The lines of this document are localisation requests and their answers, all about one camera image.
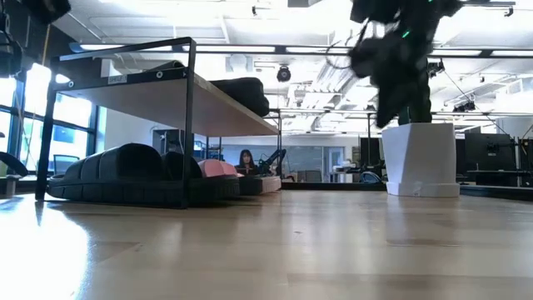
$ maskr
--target wooden floor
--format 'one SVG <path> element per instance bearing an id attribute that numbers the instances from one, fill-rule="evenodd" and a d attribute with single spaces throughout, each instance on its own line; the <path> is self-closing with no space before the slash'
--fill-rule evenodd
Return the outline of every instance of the wooden floor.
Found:
<path id="1" fill-rule="evenodd" d="M 172 211 L 0 201 L 0 299 L 533 298 L 533 203 L 285 191 Z"/>

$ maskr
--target white planter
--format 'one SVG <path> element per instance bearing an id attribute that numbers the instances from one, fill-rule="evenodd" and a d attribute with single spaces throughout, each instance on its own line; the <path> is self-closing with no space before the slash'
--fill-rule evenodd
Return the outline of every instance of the white planter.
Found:
<path id="1" fill-rule="evenodd" d="M 382 136 L 390 195 L 459 197 L 453 124 L 407 124 Z"/>

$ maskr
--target woman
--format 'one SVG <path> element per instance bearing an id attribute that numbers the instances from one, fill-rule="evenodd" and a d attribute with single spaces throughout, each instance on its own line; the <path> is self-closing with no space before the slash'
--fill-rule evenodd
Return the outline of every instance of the woman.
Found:
<path id="1" fill-rule="evenodd" d="M 239 158 L 239 165 L 235 167 L 237 172 L 245 176 L 257 175 L 257 167 L 253 163 L 253 157 L 250 150 L 244 149 L 241 151 Z"/>

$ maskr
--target office chair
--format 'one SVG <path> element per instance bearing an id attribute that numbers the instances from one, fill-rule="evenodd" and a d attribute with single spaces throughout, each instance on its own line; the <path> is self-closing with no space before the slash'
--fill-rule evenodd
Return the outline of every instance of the office chair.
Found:
<path id="1" fill-rule="evenodd" d="M 79 157 L 71 155 L 54 154 L 53 155 L 53 173 L 54 175 L 64 175 L 68 167 L 80 160 Z"/>

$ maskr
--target wooden shelf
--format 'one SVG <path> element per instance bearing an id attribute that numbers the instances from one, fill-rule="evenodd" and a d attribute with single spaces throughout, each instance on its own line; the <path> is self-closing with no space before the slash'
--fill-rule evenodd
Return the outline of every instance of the wooden shelf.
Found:
<path id="1" fill-rule="evenodd" d="M 58 87 L 57 92 L 184 129 L 187 80 L 168 79 L 177 72 L 184 74 L 180 69 L 165 70 L 159 72 L 162 78 L 156 79 L 157 72 L 145 72 L 119 78 L 123 81 L 119 84 L 111 84 L 109 78 L 113 77 L 105 77 L 95 82 L 80 82 L 82 85 Z M 192 132 L 207 137 L 278 134 L 277 128 L 198 75 L 194 77 Z"/>

